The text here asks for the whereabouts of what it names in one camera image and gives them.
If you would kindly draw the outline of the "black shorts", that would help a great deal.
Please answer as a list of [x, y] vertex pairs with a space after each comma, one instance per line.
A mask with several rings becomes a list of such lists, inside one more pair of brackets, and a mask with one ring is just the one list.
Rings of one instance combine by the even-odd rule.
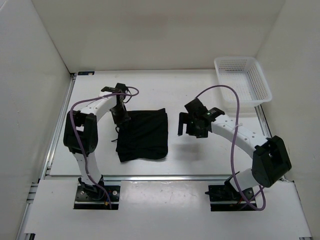
[[116, 126], [116, 152], [121, 163], [144, 159], [160, 161], [168, 154], [168, 114], [158, 110], [133, 110], [130, 119]]

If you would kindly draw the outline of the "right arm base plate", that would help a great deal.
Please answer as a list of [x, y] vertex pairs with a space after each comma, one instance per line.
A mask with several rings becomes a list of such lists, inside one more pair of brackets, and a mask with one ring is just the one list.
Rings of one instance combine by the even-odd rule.
[[205, 194], [209, 196], [212, 212], [255, 211], [238, 192], [224, 185], [209, 185]]

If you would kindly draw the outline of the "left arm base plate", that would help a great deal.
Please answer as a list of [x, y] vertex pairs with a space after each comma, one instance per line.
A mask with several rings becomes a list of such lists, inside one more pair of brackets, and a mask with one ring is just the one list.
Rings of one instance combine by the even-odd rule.
[[91, 192], [84, 190], [82, 186], [78, 185], [73, 208], [75, 210], [118, 210], [121, 186], [112, 184], [105, 185], [104, 188], [110, 197], [111, 205], [109, 205], [109, 201], [103, 190], [100, 189], [98, 192]]

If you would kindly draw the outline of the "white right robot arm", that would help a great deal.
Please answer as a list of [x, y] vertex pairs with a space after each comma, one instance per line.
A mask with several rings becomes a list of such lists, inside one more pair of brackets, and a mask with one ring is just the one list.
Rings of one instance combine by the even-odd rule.
[[277, 135], [266, 137], [236, 125], [224, 111], [217, 107], [207, 109], [195, 98], [185, 105], [186, 112], [178, 117], [178, 132], [196, 138], [207, 138], [209, 133], [221, 136], [243, 150], [252, 166], [225, 181], [224, 193], [230, 200], [238, 199], [243, 190], [262, 186], [271, 187], [292, 168], [283, 139]]

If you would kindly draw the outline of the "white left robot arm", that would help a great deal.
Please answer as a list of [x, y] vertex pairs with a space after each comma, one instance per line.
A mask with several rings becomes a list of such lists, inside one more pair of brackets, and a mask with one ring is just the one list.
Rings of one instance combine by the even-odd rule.
[[106, 113], [111, 113], [116, 126], [129, 121], [125, 99], [133, 96], [130, 87], [123, 83], [117, 83], [115, 87], [105, 86], [97, 97], [74, 103], [66, 114], [63, 144], [76, 159], [82, 191], [95, 201], [110, 198], [95, 156], [98, 122]]

